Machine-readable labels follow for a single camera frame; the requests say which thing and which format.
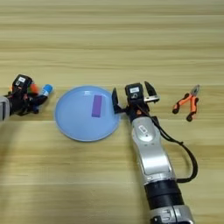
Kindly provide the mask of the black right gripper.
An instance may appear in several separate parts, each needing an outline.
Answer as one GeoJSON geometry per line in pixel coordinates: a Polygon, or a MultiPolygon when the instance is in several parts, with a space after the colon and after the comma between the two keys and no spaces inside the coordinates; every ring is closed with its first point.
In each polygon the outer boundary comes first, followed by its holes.
{"type": "Polygon", "coordinates": [[[116,92],[116,88],[112,91],[112,103],[113,108],[116,114],[125,113],[131,122],[133,122],[135,119],[140,117],[149,117],[150,116],[150,109],[148,104],[150,102],[158,102],[160,98],[157,95],[157,92],[155,88],[146,81],[144,83],[147,93],[149,96],[147,97],[139,97],[139,98],[127,98],[127,106],[125,108],[121,108],[118,105],[118,96],[116,92]]]}

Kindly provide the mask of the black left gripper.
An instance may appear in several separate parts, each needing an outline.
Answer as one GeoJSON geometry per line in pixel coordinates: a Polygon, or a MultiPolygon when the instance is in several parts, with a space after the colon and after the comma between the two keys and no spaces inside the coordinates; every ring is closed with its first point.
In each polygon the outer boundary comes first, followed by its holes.
{"type": "Polygon", "coordinates": [[[47,96],[38,95],[36,93],[28,91],[27,93],[21,93],[20,91],[9,91],[7,99],[10,103],[10,115],[25,116],[32,112],[32,108],[36,108],[44,104],[47,100],[47,96]]]}

